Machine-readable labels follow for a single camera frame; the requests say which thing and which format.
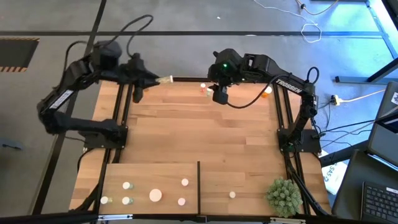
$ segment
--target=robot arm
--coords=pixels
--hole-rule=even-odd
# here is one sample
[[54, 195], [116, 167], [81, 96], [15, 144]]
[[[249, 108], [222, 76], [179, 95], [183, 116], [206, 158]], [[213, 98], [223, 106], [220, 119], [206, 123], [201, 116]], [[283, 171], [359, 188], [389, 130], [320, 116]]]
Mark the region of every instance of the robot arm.
[[99, 42], [92, 53], [72, 62], [64, 71], [60, 84], [37, 105], [40, 121], [50, 134], [60, 134], [68, 130], [79, 131], [84, 137], [94, 136], [101, 141], [92, 141], [96, 146], [120, 146], [125, 142], [127, 128], [118, 126], [112, 119], [92, 121], [71, 118], [58, 109], [76, 92], [88, 88], [99, 80], [133, 84], [133, 101], [138, 103], [143, 97], [143, 89], [160, 84], [157, 75], [147, 71], [139, 54], [134, 54], [127, 64], [119, 65], [121, 48], [117, 42]]
[[293, 146], [301, 142], [302, 131], [307, 121], [317, 114], [318, 97], [315, 95], [314, 84], [279, 68], [275, 61], [266, 55], [245, 54], [241, 57], [233, 49], [214, 52], [213, 55], [216, 62], [209, 68], [208, 78], [217, 83], [211, 87], [214, 90], [213, 101], [217, 103], [228, 104], [227, 87], [242, 82], [275, 82], [302, 97], [297, 118], [289, 125], [281, 139], [281, 149], [292, 152]]

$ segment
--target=wooden board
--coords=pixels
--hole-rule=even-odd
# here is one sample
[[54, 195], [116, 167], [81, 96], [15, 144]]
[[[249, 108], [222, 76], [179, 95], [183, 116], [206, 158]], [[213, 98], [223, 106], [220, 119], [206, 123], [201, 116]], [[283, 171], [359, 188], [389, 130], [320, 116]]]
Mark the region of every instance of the wooden board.
[[[263, 88], [259, 84], [233, 86], [228, 91], [229, 102], [245, 105]], [[103, 82], [94, 119], [112, 116], [117, 89], [117, 85]], [[295, 118], [300, 97], [289, 96]], [[145, 92], [139, 104], [131, 105], [127, 124], [129, 137], [121, 163], [201, 162], [201, 214], [274, 215], [264, 194], [274, 179], [286, 178], [286, 171], [278, 149], [273, 94], [237, 110], [212, 102], [200, 92], [200, 83], [156, 86]], [[330, 212], [318, 159], [312, 154], [300, 155], [308, 188]], [[101, 166], [95, 163], [90, 154], [86, 155], [81, 172], [83, 167]], [[87, 192], [95, 185], [79, 173], [76, 186], [76, 192], [82, 188]], [[236, 192], [235, 199], [228, 197], [230, 191]], [[73, 194], [71, 208], [83, 201], [82, 196]]]
[[[189, 184], [183, 186], [182, 179]], [[197, 214], [198, 213], [197, 164], [109, 164], [106, 169], [103, 196], [113, 199], [101, 205], [101, 214]], [[134, 185], [124, 190], [123, 183]], [[159, 189], [162, 199], [152, 202], [149, 192]], [[123, 197], [132, 198], [130, 205], [123, 205]], [[178, 205], [184, 198], [185, 205]]]

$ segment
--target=laptop keyboard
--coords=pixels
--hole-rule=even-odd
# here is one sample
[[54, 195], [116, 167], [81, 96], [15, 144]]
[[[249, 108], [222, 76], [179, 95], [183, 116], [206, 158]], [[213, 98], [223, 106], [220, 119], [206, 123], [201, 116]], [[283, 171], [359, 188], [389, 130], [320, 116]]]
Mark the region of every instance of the laptop keyboard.
[[398, 224], [398, 194], [365, 183], [363, 212]]

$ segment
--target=concrete floor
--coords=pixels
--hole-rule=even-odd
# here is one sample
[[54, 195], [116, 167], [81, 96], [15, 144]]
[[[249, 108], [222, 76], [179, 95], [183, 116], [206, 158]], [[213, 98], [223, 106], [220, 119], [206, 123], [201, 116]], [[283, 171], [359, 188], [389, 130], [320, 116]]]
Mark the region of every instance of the concrete floor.
[[[94, 0], [1, 2], [0, 30], [90, 31], [100, 6], [100, 1]], [[266, 6], [300, 13], [294, 0], [260, 2]], [[319, 11], [329, 5], [328, 2], [310, 0], [304, 3], [312, 11]], [[304, 23], [298, 17], [274, 9], [263, 9], [251, 0], [115, 0], [107, 2], [99, 30], [119, 30], [143, 14], [155, 17], [147, 30], [299, 31]], [[363, 2], [339, 2], [336, 7], [319, 16], [302, 14], [319, 23], [323, 31], [378, 31]], [[388, 31], [391, 41], [396, 43], [396, 30], [391, 28], [391, 24], [387, 23], [387, 26], [390, 26]], [[127, 38], [118, 39], [124, 50], [121, 62], [127, 60], [124, 49]], [[53, 136], [45, 132], [37, 119], [35, 106], [48, 94], [51, 86], [59, 82], [67, 45], [75, 40], [87, 39], [87, 36], [40, 37], [40, 44], [25, 73], [0, 73], [0, 137], [19, 141], [25, 146], [22, 151], [8, 148], [0, 150], [0, 217], [26, 215], [30, 212], [53, 144]], [[380, 37], [323, 37], [320, 42], [308, 44], [301, 37], [139, 36], [133, 40], [131, 51], [140, 52], [147, 68], [160, 76], [205, 77], [208, 67], [214, 62], [212, 51], [227, 47], [234, 48], [241, 54], [267, 54], [281, 68], [302, 78], [305, 78], [310, 67], [317, 66], [321, 71], [317, 83], [317, 95], [321, 102], [328, 101], [333, 94], [350, 99], [383, 89], [383, 85], [337, 84], [333, 78], [337, 75], [367, 77], [392, 60]], [[81, 57], [84, 49], [85, 46], [76, 46], [70, 59]], [[75, 117], [91, 118], [98, 90], [99, 86], [93, 85], [79, 93], [73, 112]], [[382, 94], [378, 94], [339, 107], [332, 106], [329, 128], [374, 119], [381, 98]], [[319, 111], [316, 121], [322, 129], [325, 128], [325, 109]], [[365, 140], [368, 134], [348, 136], [341, 141], [355, 144]], [[340, 134], [330, 133], [324, 138], [335, 139], [338, 136]], [[324, 150], [334, 152], [345, 147], [345, 144], [331, 144]], [[80, 142], [65, 140], [44, 213], [68, 210], [81, 149]]]

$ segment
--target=green plant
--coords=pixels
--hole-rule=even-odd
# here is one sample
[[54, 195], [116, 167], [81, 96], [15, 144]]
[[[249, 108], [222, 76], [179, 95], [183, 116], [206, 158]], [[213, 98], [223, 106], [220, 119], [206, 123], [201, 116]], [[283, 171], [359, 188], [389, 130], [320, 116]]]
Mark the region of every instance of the green plant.
[[266, 193], [266, 198], [277, 215], [285, 218], [300, 212], [300, 205], [303, 204], [297, 184], [283, 178], [274, 181]]

